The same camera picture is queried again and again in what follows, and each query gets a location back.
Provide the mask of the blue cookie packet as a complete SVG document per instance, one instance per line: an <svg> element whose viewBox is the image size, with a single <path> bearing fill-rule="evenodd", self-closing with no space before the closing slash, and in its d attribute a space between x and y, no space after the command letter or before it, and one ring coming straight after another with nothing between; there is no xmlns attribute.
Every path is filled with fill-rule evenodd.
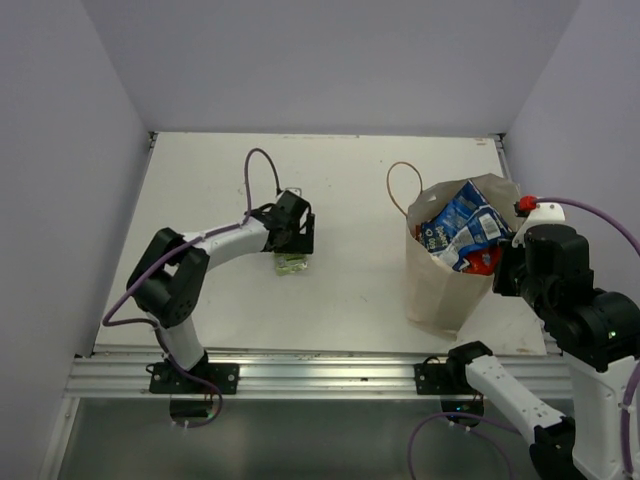
<svg viewBox="0 0 640 480"><path fill-rule="evenodd" d="M414 239L432 256L460 272L469 253L498 246L511 233L503 216L467 180L438 215L414 228Z"/></svg>

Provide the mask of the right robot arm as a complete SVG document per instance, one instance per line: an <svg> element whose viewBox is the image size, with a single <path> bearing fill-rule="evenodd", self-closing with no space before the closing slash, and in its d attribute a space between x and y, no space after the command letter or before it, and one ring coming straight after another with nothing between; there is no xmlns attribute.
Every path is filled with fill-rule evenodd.
<svg viewBox="0 0 640 480"><path fill-rule="evenodd" d="M526 440L542 479L638 478L639 308L595 287L586 238L561 224L528 229L504 246L493 290L522 298L555 340L573 412L535 396L479 341L449 352L449 387L489 397Z"/></svg>

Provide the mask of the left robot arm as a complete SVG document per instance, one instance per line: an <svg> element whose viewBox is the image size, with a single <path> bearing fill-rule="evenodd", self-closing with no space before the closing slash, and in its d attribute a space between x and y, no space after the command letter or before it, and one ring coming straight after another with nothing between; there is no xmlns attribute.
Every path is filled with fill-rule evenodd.
<svg viewBox="0 0 640 480"><path fill-rule="evenodd" d="M246 221L211 232L156 233L127 282L137 307L157 324L163 348L176 363L172 379L185 392L201 390L208 379L192 313L208 272L236 258L314 252L311 204L286 190L276 201L248 213Z"/></svg>

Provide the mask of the red Doritos chip bag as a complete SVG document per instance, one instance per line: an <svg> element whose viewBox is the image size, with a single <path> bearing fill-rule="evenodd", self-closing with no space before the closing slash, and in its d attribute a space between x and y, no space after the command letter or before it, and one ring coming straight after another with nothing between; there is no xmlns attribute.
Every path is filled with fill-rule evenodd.
<svg viewBox="0 0 640 480"><path fill-rule="evenodd" d="M483 250L469 253L462 261L459 271L465 274L491 276L501 258L501 249L490 246Z"/></svg>

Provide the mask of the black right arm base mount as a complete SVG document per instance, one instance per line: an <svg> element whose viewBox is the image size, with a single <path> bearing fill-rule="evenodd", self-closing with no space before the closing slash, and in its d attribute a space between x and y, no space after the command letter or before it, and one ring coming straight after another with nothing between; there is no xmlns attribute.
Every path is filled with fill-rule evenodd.
<svg viewBox="0 0 640 480"><path fill-rule="evenodd" d="M462 366L449 359L428 357L413 365L415 390L418 395L475 395L477 391L467 380Z"/></svg>

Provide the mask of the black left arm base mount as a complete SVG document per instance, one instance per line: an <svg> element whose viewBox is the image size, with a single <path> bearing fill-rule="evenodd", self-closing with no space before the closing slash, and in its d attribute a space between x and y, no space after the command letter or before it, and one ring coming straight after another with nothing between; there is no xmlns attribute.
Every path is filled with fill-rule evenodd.
<svg viewBox="0 0 640 480"><path fill-rule="evenodd" d="M166 395L197 395L213 393L213 385L222 395L234 395L240 379L236 363L200 363L192 371L180 373L168 361L148 364L151 375L149 392Z"/></svg>

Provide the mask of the small light green packet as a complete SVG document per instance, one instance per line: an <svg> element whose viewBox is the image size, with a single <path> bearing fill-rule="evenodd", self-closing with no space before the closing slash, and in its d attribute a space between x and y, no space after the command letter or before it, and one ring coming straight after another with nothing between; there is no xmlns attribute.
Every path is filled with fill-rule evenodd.
<svg viewBox="0 0 640 480"><path fill-rule="evenodd" d="M275 272L278 276L285 276L302 272L308 268L308 256L306 254L275 253Z"/></svg>

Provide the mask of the white paper bag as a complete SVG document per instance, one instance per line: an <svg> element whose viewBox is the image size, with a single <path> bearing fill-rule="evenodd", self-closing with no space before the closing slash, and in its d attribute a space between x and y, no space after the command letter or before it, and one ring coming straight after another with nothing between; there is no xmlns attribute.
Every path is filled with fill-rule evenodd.
<svg viewBox="0 0 640 480"><path fill-rule="evenodd" d="M515 234L521 225L513 212L519 187L494 174L422 186L415 200L403 207L394 196L391 175L386 175L389 198L405 219L406 316L416 325L440 334L455 335L487 294L493 275L452 270L414 239L414 228L438 215L458 190L471 180L506 220Z"/></svg>

